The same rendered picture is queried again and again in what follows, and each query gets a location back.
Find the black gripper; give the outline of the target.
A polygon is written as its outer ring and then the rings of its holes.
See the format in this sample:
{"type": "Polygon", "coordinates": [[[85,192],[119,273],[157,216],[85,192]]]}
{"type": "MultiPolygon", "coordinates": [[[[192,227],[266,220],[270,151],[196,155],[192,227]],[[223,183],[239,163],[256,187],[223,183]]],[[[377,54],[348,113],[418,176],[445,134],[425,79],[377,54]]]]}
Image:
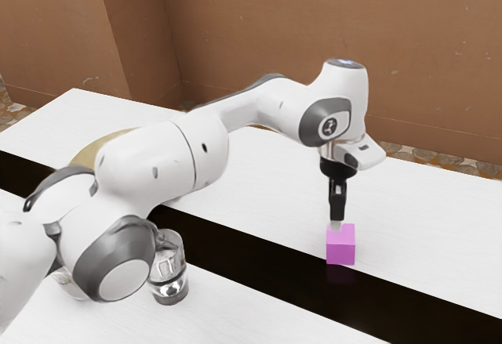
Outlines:
{"type": "Polygon", "coordinates": [[[321,172],[329,180],[329,217],[330,229],[340,231],[345,216],[347,184],[344,181],[356,175],[356,169],[343,163],[320,158],[321,172]]]}

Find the pink cube block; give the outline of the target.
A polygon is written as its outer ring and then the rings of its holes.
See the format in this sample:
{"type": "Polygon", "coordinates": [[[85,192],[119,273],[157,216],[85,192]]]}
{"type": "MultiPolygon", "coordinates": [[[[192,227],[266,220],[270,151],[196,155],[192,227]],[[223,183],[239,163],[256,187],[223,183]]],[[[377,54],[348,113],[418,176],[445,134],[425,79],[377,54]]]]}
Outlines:
{"type": "Polygon", "coordinates": [[[338,230],[326,227],[326,263],[353,266],[355,264],[355,225],[342,223],[338,230]]]}

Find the clear drinking glass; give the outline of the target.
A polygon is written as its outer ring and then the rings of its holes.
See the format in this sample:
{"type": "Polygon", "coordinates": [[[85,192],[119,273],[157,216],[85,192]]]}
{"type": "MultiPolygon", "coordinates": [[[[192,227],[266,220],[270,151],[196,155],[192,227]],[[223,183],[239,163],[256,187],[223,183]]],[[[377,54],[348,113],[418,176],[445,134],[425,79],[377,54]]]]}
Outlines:
{"type": "Polygon", "coordinates": [[[184,244],[176,231],[158,231],[147,286],[156,302],[164,306],[175,305],[187,296],[189,283],[184,244]]]}

